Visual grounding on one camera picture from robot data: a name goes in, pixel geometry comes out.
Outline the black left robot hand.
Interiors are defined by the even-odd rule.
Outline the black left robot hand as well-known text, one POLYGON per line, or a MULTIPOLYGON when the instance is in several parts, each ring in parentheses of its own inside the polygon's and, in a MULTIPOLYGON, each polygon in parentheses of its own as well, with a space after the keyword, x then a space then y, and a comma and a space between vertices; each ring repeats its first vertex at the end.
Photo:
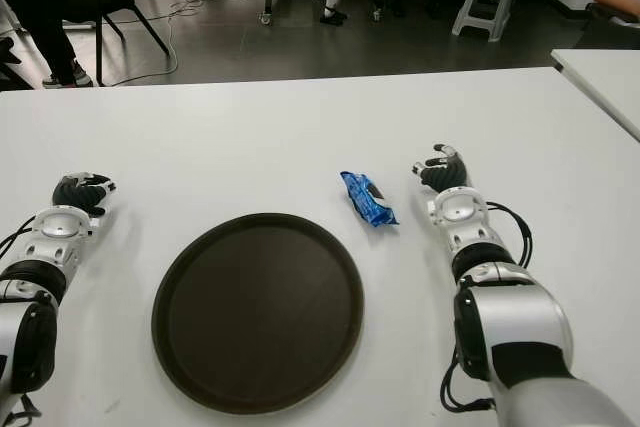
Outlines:
POLYGON ((88 172, 68 174, 54 188, 52 204, 75 207, 99 218, 106 213, 101 202, 115 190, 115 182, 109 177, 88 172))

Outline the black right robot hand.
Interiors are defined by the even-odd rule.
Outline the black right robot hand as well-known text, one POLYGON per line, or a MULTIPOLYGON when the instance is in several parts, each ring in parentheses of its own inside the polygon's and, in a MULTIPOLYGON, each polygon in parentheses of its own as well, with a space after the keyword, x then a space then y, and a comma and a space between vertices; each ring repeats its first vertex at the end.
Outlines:
POLYGON ((421 184, 441 193, 450 188, 470 187, 466 165, 458 151, 449 145, 437 143, 433 150, 439 156, 424 162, 416 162, 411 171, 420 179, 421 184))

